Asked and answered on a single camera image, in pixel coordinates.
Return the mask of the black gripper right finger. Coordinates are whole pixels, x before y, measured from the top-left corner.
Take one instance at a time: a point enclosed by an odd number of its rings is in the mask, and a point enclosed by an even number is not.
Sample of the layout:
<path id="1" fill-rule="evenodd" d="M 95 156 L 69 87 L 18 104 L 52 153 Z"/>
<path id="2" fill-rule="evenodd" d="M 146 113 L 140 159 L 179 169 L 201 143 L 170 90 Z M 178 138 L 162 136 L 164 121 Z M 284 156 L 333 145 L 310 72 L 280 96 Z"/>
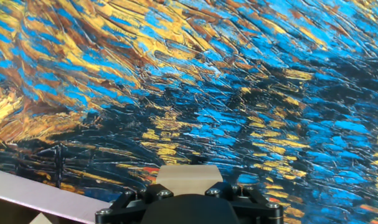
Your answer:
<path id="1" fill-rule="evenodd" d="M 217 209 L 218 215 L 233 215 L 237 223 L 284 224 L 283 207 L 267 200 L 252 185 L 241 187 L 227 182 L 217 182 L 205 191 L 206 197 L 217 198 L 216 205 L 223 205 L 226 212 Z"/>

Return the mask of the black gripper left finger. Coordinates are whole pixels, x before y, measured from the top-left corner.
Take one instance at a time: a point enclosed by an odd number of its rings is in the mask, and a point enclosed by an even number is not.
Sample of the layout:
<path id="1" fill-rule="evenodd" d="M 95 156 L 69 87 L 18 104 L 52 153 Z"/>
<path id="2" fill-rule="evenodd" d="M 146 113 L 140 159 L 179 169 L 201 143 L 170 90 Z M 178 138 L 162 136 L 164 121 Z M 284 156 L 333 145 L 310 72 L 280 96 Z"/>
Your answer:
<path id="1" fill-rule="evenodd" d="M 155 202 L 173 197 L 174 193 L 161 184 L 149 185 L 134 192 L 123 192 L 108 208 L 95 212 L 96 224 L 133 223 L 140 221 Z"/>

